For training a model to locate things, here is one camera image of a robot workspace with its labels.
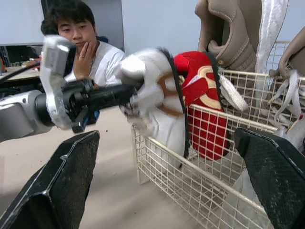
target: wire basket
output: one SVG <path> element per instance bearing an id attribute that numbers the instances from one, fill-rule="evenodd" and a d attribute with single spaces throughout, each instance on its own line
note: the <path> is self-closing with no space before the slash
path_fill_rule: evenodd
<path id="1" fill-rule="evenodd" d="M 277 42 L 275 44 L 268 60 L 268 71 L 277 68 L 287 45 L 288 42 Z M 133 127 L 133 157 L 137 168 L 138 182 L 143 184 L 150 180 L 155 183 L 196 219 L 203 228 L 272 229 L 273 226 L 264 208 L 259 203 L 247 198 L 240 190 L 234 189 L 234 184 L 245 169 L 244 160 L 240 157 L 234 145 L 234 132 L 237 128 L 244 127 L 274 133 L 279 123 L 289 127 L 296 118 L 288 111 L 283 114 L 288 122 L 277 121 L 276 123 L 271 115 L 275 114 L 273 107 L 282 105 L 286 91 L 281 96 L 281 102 L 275 101 L 267 106 L 268 100 L 273 97 L 276 89 L 281 85 L 281 79 L 271 79 L 267 74 L 228 70 L 222 70 L 220 73 L 234 82 L 237 90 L 250 105 L 249 109 L 241 113 L 223 101 L 224 112 L 191 105 L 189 110 L 191 109 L 192 112 L 189 111 L 188 116 L 191 120 L 206 116 L 208 118 L 200 119 L 200 121 L 207 125 L 212 125 L 209 123 L 211 115 L 213 118 L 225 119 L 226 127 L 217 126 L 217 128 L 224 128 L 227 133 L 226 141 L 229 146 L 226 147 L 226 151 L 228 154 L 219 160 L 211 160 L 208 157 L 201 157 L 196 150 L 190 147 L 189 158 L 186 159 L 154 139 L 140 136 Z M 252 82 L 252 85 L 255 85 L 257 81 L 262 81 L 268 85 L 268 87 L 265 87 L 266 90 L 261 91 L 262 97 L 258 99 L 256 99 L 257 91 L 253 87 L 247 87 L 247 82 Z M 305 78 L 299 79 L 300 88 L 303 87 L 303 81 L 305 81 Z M 199 131 L 207 132 L 208 130 L 200 129 Z M 205 139 L 205 141 L 214 146 L 217 145 L 216 142 L 208 139 Z M 200 147 L 206 151 L 211 151 L 206 145 Z M 172 157 L 175 161 L 173 166 L 163 159 L 169 157 Z"/>
<path id="2" fill-rule="evenodd" d="M 239 225 L 238 228 L 243 229 L 272 228 L 264 209 L 231 187 L 245 168 L 243 159 L 234 147 L 232 136 L 237 127 L 259 129 L 269 133 L 273 133 L 276 128 L 196 105 L 192 105 L 192 109 L 225 118 L 230 123 L 226 127 L 227 140 L 230 143 L 228 154 L 220 160 L 211 161 L 200 157 L 193 149 L 190 149 L 190 157 L 187 160 L 154 139 L 140 136 L 133 128 L 133 153 L 138 182 L 140 184 L 149 180 L 154 182 L 204 228 L 222 229 L 226 228 L 224 225 L 231 228 L 236 224 Z M 174 166 L 162 159 L 166 158 L 164 154 L 174 158 Z M 182 164 L 181 168 L 177 168 L 176 165 L 179 164 Z M 227 202 L 228 194 L 234 195 L 251 208 L 253 213 L 263 218 L 266 227 L 252 221 L 248 215 L 237 209 L 237 206 Z M 231 217 L 226 210 L 228 208 L 238 217 Z"/>

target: shoe lace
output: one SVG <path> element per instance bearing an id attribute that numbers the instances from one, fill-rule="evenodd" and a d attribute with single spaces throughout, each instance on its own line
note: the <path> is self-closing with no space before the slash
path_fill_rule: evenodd
<path id="1" fill-rule="evenodd" d="M 224 99 L 235 109 L 241 112 L 248 109 L 249 105 L 244 100 L 244 98 L 239 94 L 235 86 L 223 74 L 220 73 L 219 76 L 220 76 L 221 94 L 224 97 Z"/>
<path id="2" fill-rule="evenodd" d="M 288 79 L 285 79 L 282 85 L 278 88 L 276 94 L 268 101 L 268 105 L 271 105 L 271 109 L 275 111 L 274 115 L 274 124 L 279 122 L 282 122 L 282 117 L 280 118 L 280 115 L 282 112 L 287 108 L 293 115 L 296 116 L 297 120 L 300 118 L 302 110 L 301 110 L 301 103 L 304 103 L 303 101 L 300 101 L 299 95 L 304 94 L 303 90 L 298 89 L 298 79 L 300 75 L 297 70 L 290 70 L 290 77 Z M 280 96 L 284 93 L 284 91 L 287 90 L 286 97 L 284 99 L 284 102 L 282 103 L 282 100 L 280 99 Z M 272 102 L 278 101 L 282 103 L 282 106 L 279 110 L 276 110 L 275 107 L 272 106 Z"/>

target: beige floor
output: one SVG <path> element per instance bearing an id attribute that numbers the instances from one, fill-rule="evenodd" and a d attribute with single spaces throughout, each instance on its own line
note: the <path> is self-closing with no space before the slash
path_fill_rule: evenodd
<path id="1" fill-rule="evenodd" d="M 81 229 L 194 229 L 195 220 L 152 183 L 139 185 L 133 167 L 130 125 L 115 108 L 101 113 L 101 139 L 90 194 Z M 72 136 L 53 128 L 49 133 L 0 144 L 0 214 L 27 179 L 43 165 L 56 147 Z"/>

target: white wall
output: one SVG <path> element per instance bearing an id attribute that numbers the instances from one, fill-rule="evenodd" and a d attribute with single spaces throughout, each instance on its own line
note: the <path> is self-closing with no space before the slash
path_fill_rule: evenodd
<path id="1" fill-rule="evenodd" d="M 41 44 L 40 0 L 0 0 L 0 46 Z"/>
<path id="2" fill-rule="evenodd" d="M 109 44 L 124 47 L 121 0 L 83 0 L 92 10 L 99 36 L 109 39 Z"/>
<path id="3" fill-rule="evenodd" d="M 305 26 L 305 0 L 290 0 L 278 41 L 291 41 Z"/>
<path id="4" fill-rule="evenodd" d="M 198 0 L 122 0 L 125 52 L 165 47 L 173 55 L 197 50 Z"/>

